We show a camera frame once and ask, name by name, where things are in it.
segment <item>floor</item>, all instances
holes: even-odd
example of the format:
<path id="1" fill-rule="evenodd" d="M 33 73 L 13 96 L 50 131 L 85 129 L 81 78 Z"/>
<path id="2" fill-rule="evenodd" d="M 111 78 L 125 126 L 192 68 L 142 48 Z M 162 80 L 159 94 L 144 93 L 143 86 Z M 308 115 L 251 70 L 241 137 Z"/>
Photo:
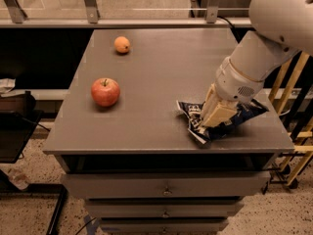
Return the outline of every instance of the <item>floor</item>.
<path id="1" fill-rule="evenodd" d="M 81 18 L 84 9 L 82 0 L 23 0 L 26 12 L 34 18 Z M 97 0 L 101 17 L 105 19 L 174 19 L 187 18 L 190 0 Z M 0 1 L 0 19 L 7 17 Z M 137 8 L 132 14 L 127 8 Z M 47 134 L 37 128 L 28 141 L 23 159 L 16 164 L 0 164 L 7 172 L 20 168 L 31 183 L 59 183 L 64 173 L 52 156 L 42 153 Z M 270 185 L 268 192 L 261 192 L 244 198 L 245 206 L 229 218 L 229 225 L 218 235 L 251 234 L 313 234 L 313 166 L 312 164 L 298 177 L 299 186 L 290 190 L 283 185 Z M 0 195 L 0 235 L 41 235 L 46 234 L 57 196 L 13 196 Z M 59 222 L 59 234 L 76 234 L 90 220 L 83 201 L 68 197 Z M 104 234 L 97 227 L 97 220 L 87 225 L 79 234 Z"/>

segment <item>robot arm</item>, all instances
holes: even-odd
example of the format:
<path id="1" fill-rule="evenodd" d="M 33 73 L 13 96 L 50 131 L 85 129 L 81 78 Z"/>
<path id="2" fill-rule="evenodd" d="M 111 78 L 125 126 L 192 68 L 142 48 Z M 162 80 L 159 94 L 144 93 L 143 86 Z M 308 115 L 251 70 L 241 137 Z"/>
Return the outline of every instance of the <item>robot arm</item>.
<path id="1" fill-rule="evenodd" d="M 216 72 L 201 111 L 214 127 L 237 113 L 263 88 L 265 78 L 299 50 L 313 54 L 313 0 L 252 0 L 249 31 Z"/>

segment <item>orange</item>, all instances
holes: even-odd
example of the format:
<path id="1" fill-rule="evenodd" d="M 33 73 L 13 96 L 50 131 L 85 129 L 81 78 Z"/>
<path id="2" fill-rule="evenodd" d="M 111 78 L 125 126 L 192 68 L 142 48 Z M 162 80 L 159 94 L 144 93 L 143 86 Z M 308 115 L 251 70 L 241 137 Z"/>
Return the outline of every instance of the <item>orange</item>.
<path id="1" fill-rule="evenodd" d="M 127 53 L 130 49 L 130 42 L 124 36 L 119 36 L 114 42 L 115 50 L 119 53 Z"/>

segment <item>red apple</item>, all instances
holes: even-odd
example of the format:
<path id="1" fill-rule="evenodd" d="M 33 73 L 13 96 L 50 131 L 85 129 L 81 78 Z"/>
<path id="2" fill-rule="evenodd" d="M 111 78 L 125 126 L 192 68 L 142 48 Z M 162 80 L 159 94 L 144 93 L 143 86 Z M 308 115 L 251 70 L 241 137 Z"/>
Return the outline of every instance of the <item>red apple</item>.
<path id="1" fill-rule="evenodd" d="M 119 97 L 119 86 L 110 78 L 99 78 L 91 86 L 93 100 L 102 107 L 108 107 L 116 103 Z"/>

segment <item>speckled floor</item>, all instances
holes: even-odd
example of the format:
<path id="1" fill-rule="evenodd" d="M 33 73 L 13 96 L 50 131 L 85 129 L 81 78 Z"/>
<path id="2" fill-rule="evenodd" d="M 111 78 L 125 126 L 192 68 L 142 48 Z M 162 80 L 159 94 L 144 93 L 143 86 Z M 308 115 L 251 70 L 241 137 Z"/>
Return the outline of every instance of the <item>speckled floor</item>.
<path id="1" fill-rule="evenodd" d="M 20 168 L 31 183 L 59 183 L 64 172 L 54 157 L 42 153 L 46 135 L 42 130 L 36 133 L 24 149 L 24 158 L 15 164 L 0 164 L 1 169 L 6 172 L 12 167 Z M 299 186 L 295 190 L 270 185 L 265 195 L 259 192 L 245 197 L 245 206 L 229 218 L 229 225 L 218 235 L 313 234 L 312 164 L 297 178 Z M 46 234 L 56 202 L 56 195 L 0 195 L 0 234 Z M 69 197 L 60 217 L 59 234 L 76 234 L 90 218 L 83 201 Z M 95 222 L 79 234 L 105 234 Z"/>

